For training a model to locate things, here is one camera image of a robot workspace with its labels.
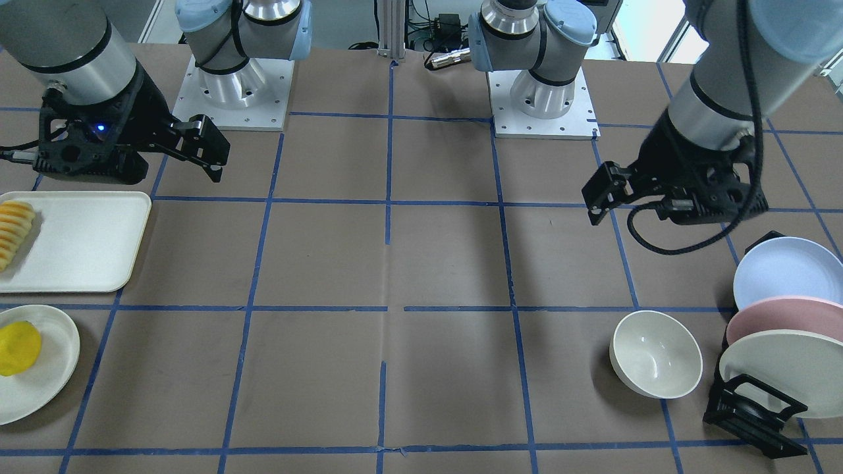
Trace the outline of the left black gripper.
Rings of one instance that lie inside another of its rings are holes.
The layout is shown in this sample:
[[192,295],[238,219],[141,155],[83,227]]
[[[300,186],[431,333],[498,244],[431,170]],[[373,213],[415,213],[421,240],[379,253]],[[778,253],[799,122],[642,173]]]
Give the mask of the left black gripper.
[[[698,146],[684,138],[663,111],[632,167],[607,161],[582,187],[590,225],[599,225],[613,208],[647,197],[692,201],[690,209],[659,212],[660,219],[674,224],[730,222],[748,200],[751,186],[741,181],[734,166],[746,165],[755,173],[755,143],[755,137],[747,135],[732,150]],[[629,192],[626,185],[631,179]]]

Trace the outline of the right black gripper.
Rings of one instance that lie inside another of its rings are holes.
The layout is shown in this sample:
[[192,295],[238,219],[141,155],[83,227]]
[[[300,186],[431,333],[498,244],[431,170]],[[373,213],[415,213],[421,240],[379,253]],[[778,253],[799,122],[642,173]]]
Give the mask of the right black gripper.
[[65,97],[55,87],[43,95],[38,172],[55,179],[136,185],[148,173],[141,153],[163,152],[199,166],[214,183],[222,180],[228,139],[205,114],[177,120],[141,63],[112,99],[72,105]]

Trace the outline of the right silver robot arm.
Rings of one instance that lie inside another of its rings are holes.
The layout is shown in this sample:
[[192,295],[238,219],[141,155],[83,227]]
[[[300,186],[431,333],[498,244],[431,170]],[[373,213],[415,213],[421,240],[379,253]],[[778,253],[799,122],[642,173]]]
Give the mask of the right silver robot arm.
[[52,179],[136,185],[144,153],[164,153],[222,179],[230,143],[220,110],[270,99],[259,60],[310,54],[310,1],[178,1],[178,27],[210,114],[181,120],[93,1],[3,1],[2,46],[45,87],[36,141],[2,159]]

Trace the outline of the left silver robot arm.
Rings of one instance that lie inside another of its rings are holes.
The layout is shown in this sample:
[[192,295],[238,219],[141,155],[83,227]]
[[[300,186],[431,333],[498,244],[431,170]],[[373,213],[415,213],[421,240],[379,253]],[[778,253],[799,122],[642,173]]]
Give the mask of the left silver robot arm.
[[[485,1],[468,21],[474,66],[514,71],[512,104],[537,119],[572,107],[575,75],[603,27],[602,1]],[[813,71],[841,50],[840,1],[686,1],[661,42],[671,59],[690,31],[704,46],[689,78],[630,165],[599,166],[582,188],[591,224],[612,208],[646,208],[674,224],[718,224],[767,210],[761,133]]]

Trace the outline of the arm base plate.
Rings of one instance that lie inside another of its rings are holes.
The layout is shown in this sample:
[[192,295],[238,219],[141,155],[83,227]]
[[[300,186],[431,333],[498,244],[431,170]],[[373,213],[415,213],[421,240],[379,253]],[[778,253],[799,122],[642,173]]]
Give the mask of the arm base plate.
[[590,140],[601,135],[582,69],[572,83],[539,83],[528,71],[487,73],[498,138]]
[[181,121],[202,114],[221,131],[282,132],[297,63],[252,58],[226,75],[202,71],[190,58],[173,114]]

